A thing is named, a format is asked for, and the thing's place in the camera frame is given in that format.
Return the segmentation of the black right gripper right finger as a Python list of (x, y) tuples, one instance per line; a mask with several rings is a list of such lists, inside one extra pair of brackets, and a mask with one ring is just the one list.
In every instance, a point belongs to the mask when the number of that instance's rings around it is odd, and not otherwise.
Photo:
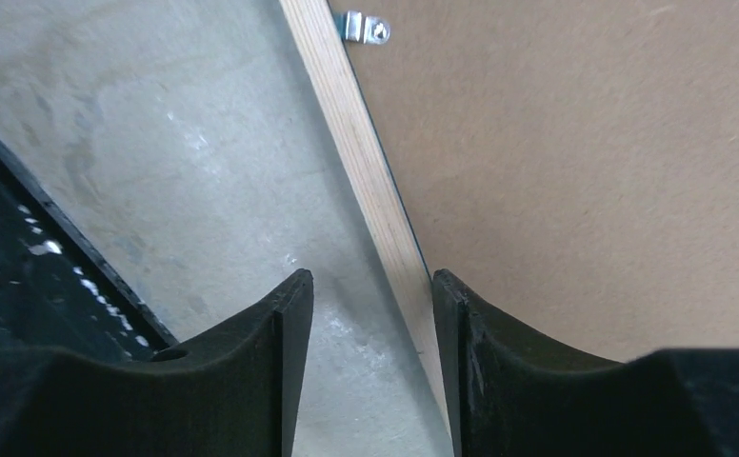
[(739, 348), (618, 363), (519, 321), (446, 269), (432, 305), (457, 456), (739, 456)]

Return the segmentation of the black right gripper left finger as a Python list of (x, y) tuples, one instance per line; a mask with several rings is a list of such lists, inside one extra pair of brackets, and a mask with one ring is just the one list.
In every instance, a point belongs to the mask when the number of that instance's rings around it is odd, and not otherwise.
[(300, 268), (147, 362), (0, 348), (0, 456), (289, 456), (313, 305)]

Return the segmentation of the brown cardboard backing board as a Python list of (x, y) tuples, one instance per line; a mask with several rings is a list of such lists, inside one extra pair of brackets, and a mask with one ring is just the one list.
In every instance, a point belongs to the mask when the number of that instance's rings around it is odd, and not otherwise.
[(429, 269), (573, 347), (739, 347), (739, 1), (336, 1)]

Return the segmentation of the blue wooden picture frame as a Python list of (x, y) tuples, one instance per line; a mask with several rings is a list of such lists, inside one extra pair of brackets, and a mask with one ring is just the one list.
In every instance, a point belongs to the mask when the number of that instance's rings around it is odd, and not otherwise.
[(337, 20), (326, 1), (281, 4), (430, 390), (449, 419), (430, 278)]

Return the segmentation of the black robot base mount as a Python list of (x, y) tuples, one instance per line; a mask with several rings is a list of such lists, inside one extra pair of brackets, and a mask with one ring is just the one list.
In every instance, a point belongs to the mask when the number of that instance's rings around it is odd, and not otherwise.
[(176, 338), (0, 140), (0, 347), (148, 361)]

